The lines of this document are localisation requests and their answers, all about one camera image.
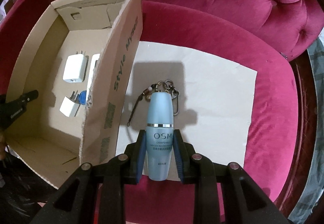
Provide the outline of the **metal keychain with carabiner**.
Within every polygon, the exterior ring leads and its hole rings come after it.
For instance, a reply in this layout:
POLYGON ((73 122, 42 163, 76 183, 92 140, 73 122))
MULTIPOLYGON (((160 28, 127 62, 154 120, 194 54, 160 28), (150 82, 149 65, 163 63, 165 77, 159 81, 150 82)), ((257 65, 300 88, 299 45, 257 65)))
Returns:
POLYGON ((146 88, 138 97, 136 102, 134 103, 134 106, 132 108, 131 114, 129 116, 129 119, 127 121, 126 126, 130 126, 130 123, 133 119, 135 110, 138 106, 138 104, 145 99, 146 101, 151 100, 151 96, 154 93, 158 92, 164 92, 168 93, 171 97, 171 102, 174 103, 173 105, 173 116, 177 116, 179 114, 180 108, 179 108, 179 98, 180 98, 180 91, 175 88, 174 82, 172 80, 160 80, 155 84, 151 84, 148 88, 146 88))

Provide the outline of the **blue key fob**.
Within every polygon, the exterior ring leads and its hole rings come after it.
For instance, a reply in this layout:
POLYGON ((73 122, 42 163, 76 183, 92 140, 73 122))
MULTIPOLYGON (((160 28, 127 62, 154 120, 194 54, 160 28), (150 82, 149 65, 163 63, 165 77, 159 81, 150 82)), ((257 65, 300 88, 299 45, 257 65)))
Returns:
POLYGON ((85 105, 86 101, 87 101, 87 91, 84 90, 82 92, 79 93, 77 101, 79 102, 79 104, 81 105, 85 105))

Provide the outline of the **light blue cosmetic bottle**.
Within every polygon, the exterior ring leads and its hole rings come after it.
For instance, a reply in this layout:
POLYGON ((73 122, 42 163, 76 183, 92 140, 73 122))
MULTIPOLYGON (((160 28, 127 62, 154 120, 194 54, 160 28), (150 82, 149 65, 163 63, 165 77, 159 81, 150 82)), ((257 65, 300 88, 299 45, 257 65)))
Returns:
POLYGON ((151 96, 146 127, 148 176, 164 181, 169 174, 174 138, 173 103, 168 93, 151 96))

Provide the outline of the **small white charger plug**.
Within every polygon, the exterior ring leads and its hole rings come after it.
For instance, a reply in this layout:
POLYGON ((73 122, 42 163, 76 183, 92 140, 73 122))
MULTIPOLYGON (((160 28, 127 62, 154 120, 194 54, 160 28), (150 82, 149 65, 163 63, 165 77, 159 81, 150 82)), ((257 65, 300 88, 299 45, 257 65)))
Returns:
POLYGON ((76 116, 78 108, 80 106, 78 100, 78 91, 73 91, 71 96, 65 96, 62 104, 59 108, 59 111, 64 114, 64 116, 70 118, 76 116))

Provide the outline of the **brown paper sheet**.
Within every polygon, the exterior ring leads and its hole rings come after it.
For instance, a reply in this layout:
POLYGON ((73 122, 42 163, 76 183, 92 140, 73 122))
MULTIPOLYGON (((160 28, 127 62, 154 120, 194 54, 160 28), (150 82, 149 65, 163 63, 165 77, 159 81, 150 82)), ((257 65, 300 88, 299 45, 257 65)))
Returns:
POLYGON ((140 93, 170 80, 180 95, 174 100, 175 128, 183 140, 211 161, 244 164, 257 72, 206 52, 182 46, 139 43, 126 90, 116 153, 121 154, 146 127, 149 102, 140 93))

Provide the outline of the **grey plaid blanket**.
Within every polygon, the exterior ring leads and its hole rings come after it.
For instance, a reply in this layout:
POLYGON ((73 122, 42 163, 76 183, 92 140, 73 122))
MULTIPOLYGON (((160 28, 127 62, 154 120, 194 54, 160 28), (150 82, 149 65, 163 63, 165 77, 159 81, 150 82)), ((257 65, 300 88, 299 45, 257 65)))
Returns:
POLYGON ((294 176, 299 191, 288 218, 323 223, 323 40, 317 38, 293 61, 299 100, 299 158, 294 176))

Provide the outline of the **large white charger plug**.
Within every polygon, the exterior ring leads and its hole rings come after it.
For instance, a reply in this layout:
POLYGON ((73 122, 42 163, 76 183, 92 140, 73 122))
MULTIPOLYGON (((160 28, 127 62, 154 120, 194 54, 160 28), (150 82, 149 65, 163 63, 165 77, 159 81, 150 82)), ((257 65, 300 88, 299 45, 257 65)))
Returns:
POLYGON ((84 81, 87 66, 85 54, 76 53, 66 59, 63 80, 67 83, 81 83, 84 81))

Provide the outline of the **cardboard box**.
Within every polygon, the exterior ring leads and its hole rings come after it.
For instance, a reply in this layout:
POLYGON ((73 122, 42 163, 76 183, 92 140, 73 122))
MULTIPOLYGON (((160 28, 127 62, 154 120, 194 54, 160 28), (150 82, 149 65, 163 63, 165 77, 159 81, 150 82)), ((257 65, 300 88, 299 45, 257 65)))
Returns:
POLYGON ((83 163, 115 155, 125 93, 143 29, 142 0, 55 0, 29 33, 16 60, 7 101, 38 98, 5 132, 9 146, 38 176, 60 187, 83 163), (87 57, 84 81, 67 83, 68 56, 87 57), (91 87, 91 58, 100 54, 91 87), (59 111, 65 96, 87 91, 76 116, 59 111))

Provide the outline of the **white remote control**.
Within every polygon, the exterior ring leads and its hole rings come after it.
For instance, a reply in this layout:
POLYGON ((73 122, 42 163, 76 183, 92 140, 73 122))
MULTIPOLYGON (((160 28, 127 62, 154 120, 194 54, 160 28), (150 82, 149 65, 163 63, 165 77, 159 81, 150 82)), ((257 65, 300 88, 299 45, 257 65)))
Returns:
POLYGON ((90 70, 89 70, 89 74, 88 74, 88 83, 87 83, 88 89, 91 87, 94 70, 95 70, 95 67, 96 67, 96 64, 97 64, 99 58, 100 58, 100 54, 94 54, 91 58, 90 70))

